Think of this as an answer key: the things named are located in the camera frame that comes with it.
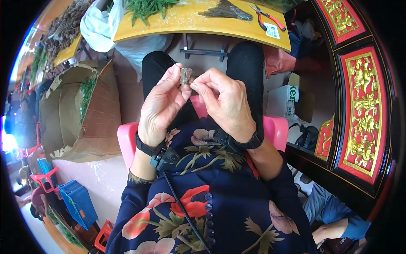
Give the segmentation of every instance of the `floral blouse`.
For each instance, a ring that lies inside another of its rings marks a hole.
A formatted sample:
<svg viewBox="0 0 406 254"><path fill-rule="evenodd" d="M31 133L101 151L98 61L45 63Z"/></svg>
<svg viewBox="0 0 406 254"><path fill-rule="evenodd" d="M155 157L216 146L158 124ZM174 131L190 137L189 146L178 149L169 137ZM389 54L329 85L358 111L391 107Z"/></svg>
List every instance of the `floral blouse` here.
<svg viewBox="0 0 406 254"><path fill-rule="evenodd" d="M218 125L201 118L166 141L179 154L167 172L175 193L215 254L315 253L307 216L284 163L269 182L248 154L213 141ZM207 253L163 175L151 183L129 173L106 253Z"/></svg>

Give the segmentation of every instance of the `black wire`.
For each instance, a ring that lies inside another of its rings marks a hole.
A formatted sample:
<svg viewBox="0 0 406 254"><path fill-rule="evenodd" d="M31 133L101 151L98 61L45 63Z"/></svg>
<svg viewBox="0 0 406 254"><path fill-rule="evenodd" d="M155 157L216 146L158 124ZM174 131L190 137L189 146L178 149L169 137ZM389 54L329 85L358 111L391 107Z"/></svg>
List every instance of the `black wire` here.
<svg viewBox="0 0 406 254"><path fill-rule="evenodd" d="M176 202L178 202L183 214L186 217L186 220L188 221L189 225L192 227L192 229L193 229L194 233L196 234L197 238L199 238L199 240L202 242L202 244L203 244L204 248L206 248L207 252L209 254L213 254L210 247L209 247L209 245L207 244L207 242L199 234L199 232L197 231L197 228L193 225L192 221L190 220L190 217L189 217L188 213L186 212L185 208L183 207L183 204L180 202L179 198L176 196L175 191L173 190L173 187L171 185L171 182L169 181L168 176L166 175L166 171L163 171L163 173L164 173L164 176L166 178L166 181L168 182L169 188L172 191L173 197L175 198Z"/></svg>

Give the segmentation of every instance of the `pliers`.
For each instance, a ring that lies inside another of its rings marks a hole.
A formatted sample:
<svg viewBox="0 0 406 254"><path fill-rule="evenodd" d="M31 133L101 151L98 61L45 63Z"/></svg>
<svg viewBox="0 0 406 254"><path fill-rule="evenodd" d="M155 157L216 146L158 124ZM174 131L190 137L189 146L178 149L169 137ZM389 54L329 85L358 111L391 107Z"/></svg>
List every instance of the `pliers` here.
<svg viewBox="0 0 406 254"><path fill-rule="evenodd" d="M279 20L277 20L277 19L274 18L273 16L269 15L268 13L265 13L265 12L261 11L261 9L258 7L258 5L255 4L255 7L256 7L256 8L255 8L254 6L252 6L252 5L250 5L250 4L249 4L249 6L251 6L251 8L254 9L254 10L257 12L257 15L258 15L258 24L259 24L259 26L262 28L262 30L264 30L264 31L267 30L267 29L266 29L266 26L265 26L265 25L262 23L262 21L261 21L262 15L264 15L265 17L267 17L267 18L272 19L273 21L275 21L275 23L279 26L279 28L280 28L282 31L285 31L285 30L286 30L285 26L282 25L282 23L279 22Z"/></svg>

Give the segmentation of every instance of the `cardboard box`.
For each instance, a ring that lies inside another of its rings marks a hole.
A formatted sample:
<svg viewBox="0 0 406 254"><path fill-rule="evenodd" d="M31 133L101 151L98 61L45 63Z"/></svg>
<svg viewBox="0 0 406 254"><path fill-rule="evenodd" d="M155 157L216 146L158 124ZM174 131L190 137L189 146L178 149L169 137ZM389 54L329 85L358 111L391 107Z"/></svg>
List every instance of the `cardboard box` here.
<svg viewBox="0 0 406 254"><path fill-rule="evenodd" d="M81 82L98 75L83 124ZM60 73L39 103L41 141L48 161L90 162L121 155L119 93L113 61L84 61Z"/></svg>
<svg viewBox="0 0 406 254"><path fill-rule="evenodd" d="M300 119L311 123L315 95L300 87L300 76L292 73L287 85L268 91L266 115Z"/></svg>

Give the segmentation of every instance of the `blue plastic crate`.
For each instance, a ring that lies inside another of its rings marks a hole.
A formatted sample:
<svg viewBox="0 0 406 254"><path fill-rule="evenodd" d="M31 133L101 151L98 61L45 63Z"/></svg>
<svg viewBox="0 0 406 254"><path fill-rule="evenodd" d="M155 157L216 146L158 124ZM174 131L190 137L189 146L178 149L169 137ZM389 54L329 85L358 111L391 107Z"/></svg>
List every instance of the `blue plastic crate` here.
<svg viewBox="0 0 406 254"><path fill-rule="evenodd" d="M97 214L93 207L87 189L72 180L59 186L63 201L71 216L86 230L97 220Z"/></svg>
<svg viewBox="0 0 406 254"><path fill-rule="evenodd" d="M38 158L37 159L37 164L38 164L39 170L41 171L42 175L46 175L51 170L54 169L54 166L52 165L52 162L48 162L46 158L42 158L42 159ZM52 185L54 185L54 186L58 185L58 179L56 178L55 174L53 174L51 176L51 182L52 182Z"/></svg>

